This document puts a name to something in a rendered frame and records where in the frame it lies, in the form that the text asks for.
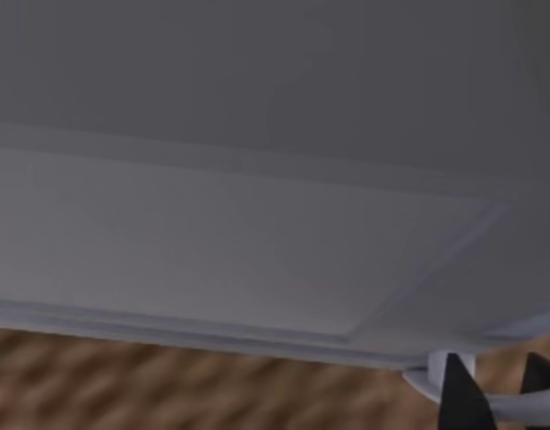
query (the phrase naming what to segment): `blurry brown surface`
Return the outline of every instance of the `blurry brown surface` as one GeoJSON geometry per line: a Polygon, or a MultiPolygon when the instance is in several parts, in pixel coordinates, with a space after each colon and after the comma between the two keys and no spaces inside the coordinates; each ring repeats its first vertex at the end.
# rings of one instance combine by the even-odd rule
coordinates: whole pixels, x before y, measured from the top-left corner
{"type": "MultiPolygon", "coordinates": [[[[529,350],[550,358],[550,336],[481,357],[482,387],[515,393],[529,350]]],[[[0,330],[0,430],[418,430],[436,413],[396,372],[0,330]]]]}

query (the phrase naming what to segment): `brown carpet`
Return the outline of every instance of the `brown carpet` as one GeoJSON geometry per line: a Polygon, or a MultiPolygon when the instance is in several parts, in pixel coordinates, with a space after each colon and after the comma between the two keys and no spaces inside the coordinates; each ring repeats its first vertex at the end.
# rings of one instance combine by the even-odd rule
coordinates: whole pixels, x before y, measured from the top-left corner
{"type": "MultiPolygon", "coordinates": [[[[481,357],[483,388],[516,392],[529,350],[550,357],[550,336],[481,357]]],[[[418,430],[436,413],[396,372],[0,330],[0,430],[418,430]]]]}

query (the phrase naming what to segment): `brown floor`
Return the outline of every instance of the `brown floor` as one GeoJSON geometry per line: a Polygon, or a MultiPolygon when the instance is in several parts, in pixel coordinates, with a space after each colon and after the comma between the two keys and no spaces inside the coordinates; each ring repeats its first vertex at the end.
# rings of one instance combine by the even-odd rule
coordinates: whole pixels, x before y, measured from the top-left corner
{"type": "MultiPolygon", "coordinates": [[[[516,392],[529,350],[550,357],[550,336],[481,357],[483,388],[516,392]]],[[[396,372],[0,330],[0,430],[418,430],[436,413],[396,372]]]]}

